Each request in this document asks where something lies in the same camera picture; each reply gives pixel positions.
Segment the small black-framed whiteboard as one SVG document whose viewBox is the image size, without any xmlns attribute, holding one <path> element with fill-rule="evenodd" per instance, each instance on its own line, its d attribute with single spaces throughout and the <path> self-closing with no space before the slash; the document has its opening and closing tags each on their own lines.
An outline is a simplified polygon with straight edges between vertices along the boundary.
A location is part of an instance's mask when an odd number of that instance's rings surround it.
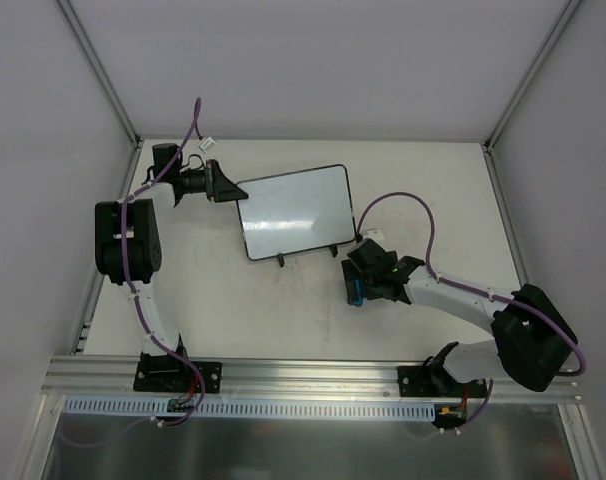
<svg viewBox="0 0 606 480">
<path fill-rule="evenodd" d="M 262 261 L 354 241 L 356 224 L 342 164 L 244 180 L 237 202 L 246 256 Z"/>
</svg>

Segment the aluminium frame post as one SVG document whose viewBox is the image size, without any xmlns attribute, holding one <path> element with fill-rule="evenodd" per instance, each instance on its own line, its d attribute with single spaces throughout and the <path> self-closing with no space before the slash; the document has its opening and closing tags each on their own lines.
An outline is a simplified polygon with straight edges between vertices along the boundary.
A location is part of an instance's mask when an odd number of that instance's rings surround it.
<svg viewBox="0 0 606 480">
<path fill-rule="evenodd" d="M 140 142 L 140 135 L 120 99 L 74 3 L 69 0 L 55 0 L 54 4 L 66 23 L 126 139 L 130 145 L 137 146 Z"/>
<path fill-rule="evenodd" d="M 550 59 L 570 22 L 574 19 L 582 5 L 582 0 L 567 0 L 563 3 L 560 12 L 552 22 L 551 27 L 537 48 L 514 92 L 510 96 L 508 103 L 485 140 L 484 148 L 487 152 L 491 153 L 498 144 L 513 117 L 517 114 L 517 111 L 525 101 L 527 94 L 533 87 L 542 69 Z"/>
</svg>

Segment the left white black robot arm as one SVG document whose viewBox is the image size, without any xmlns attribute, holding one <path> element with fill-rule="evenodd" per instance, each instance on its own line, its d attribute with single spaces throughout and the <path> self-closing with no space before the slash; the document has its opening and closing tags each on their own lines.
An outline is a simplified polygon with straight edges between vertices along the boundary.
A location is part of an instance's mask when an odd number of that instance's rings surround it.
<svg viewBox="0 0 606 480">
<path fill-rule="evenodd" d="M 142 333 L 141 360 L 158 365 L 157 378 L 171 390 L 191 381 L 192 367 L 174 320 L 157 299 L 155 281 L 163 253 L 158 219 L 187 195 L 203 194 L 214 203 L 247 200 L 216 160 L 197 168 L 183 165 L 182 148 L 173 143 L 152 147 L 148 178 L 135 192 L 94 207 L 95 263 L 100 274 L 118 286 Z"/>
</svg>

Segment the black metal whiteboard stand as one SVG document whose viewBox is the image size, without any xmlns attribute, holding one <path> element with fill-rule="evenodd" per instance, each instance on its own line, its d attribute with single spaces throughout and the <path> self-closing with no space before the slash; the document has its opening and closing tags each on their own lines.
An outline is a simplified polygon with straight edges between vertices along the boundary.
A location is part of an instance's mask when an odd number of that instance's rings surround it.
<svg viewBox="0 0 606 480">
<path fill-rule="evenodd" d="M 290 252 L 287 254 L 278 253 L 275 256 L 275 259 L 280 268 L 284 268 L 286 266 L 286 262 L 289 260 L 299 260 L 303 258 L 310 257 L 311 255 L 330 255 L 332 258 L 336 258 L 339 254 L 339 245 L 338 244 L 329 244 L 325 246 L 321 246 L 319 248 L 307 249 L 302 251 Z"/>
</svg>

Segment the aluminium mounting rail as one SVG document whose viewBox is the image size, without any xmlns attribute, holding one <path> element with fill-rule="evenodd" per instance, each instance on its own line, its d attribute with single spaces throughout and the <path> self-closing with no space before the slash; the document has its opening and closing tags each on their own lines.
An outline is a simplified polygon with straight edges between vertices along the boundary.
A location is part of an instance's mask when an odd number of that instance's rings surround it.
<svg viewBox="0 0 606 480">
<path fill-rule="evenodd" d="M 385 361 L 222 359 L 222 398 L 396 401 L 397 364 Z M 134 356 L 57 355 L 42 394 L 130 395 Z"/>
</svg>

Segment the right aluminium frame post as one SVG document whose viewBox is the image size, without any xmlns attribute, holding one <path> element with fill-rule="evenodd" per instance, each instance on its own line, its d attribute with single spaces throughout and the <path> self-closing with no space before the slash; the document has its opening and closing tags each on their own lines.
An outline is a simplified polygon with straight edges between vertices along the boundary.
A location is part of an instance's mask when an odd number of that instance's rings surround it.
<svg viewBox="0 0 606 480">
<path fill-rule="evenodd" d="M 582 0 L 567 0 L 563 3 L 560 12 L 552 22 L 551 27 L 537 48 L 514 92 L 510 96 L 508 103 L 485 140 L 484 148 L 487 152 L 491 153 L 498 144 L 513 117 L 517 114 L 517 111 L 525 101 L 527 94 L 533 87 L 542 69 L 550 59 L 570 22 L 574 19 L 582 5 Z"/>
</svg>

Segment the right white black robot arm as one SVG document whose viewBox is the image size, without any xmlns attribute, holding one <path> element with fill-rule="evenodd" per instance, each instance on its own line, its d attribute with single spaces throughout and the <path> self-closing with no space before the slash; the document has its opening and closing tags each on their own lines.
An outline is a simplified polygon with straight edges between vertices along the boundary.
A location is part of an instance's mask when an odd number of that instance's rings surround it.
<svg viewBox="0 0 606 480">
<path fill-rule="evenodd" d="M 543 392 L 562 375 L 578 339 L 548 296 L 525 284 L 493 291 L 438 276 L 421 259 L 365 238 L 341 262 L 347 302 L 389 300 L 433 308 L 472 324 L 490 340 L 450 342 L 403 383 L 425 396 L 455 396 L 478 380 L 507 377 Z"/>
</svg>

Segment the left aluminium frame post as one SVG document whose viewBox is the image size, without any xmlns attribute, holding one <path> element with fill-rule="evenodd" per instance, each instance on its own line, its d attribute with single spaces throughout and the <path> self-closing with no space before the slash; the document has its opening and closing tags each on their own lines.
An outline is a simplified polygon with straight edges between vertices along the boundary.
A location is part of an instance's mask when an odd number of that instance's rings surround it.
<svg viewBox="0 0 606 480">
<path fill-rule="evenodd" d="M 74 3 L 69 0 L 55 0 L 54 4 L 66 23 L 126 139 L 130 145 L 137 146 L 140 142 L 140 135 L 120 99 Z"/>
</svg>

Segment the blue whiteboard eraser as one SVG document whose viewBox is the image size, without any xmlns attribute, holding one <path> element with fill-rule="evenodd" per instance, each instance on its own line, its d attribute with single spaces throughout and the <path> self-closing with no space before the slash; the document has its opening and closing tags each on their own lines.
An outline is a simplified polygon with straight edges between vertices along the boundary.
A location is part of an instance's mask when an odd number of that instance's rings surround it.
<svg viewBox="0 0 606 480">
<path fill-rule="evenodd" d="M 360 307 L 363 305 L 364 297 L 359 279 L 346 281 L 347 303 L 350 306 Z"/>
</svg>

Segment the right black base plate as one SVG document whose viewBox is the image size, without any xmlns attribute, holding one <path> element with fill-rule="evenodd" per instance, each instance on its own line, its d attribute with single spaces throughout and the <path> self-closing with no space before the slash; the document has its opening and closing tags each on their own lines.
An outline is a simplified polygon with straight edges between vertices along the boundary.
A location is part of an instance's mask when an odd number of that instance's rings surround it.
<svg viewBox="0 0 606 480">
<path fill-rule="evenodd" d="M 401 397 L 483 398 L 488 391 L 485 380 L 461 383 L 441 367 L 401 365 L 396 372 Z"/>
</svg>

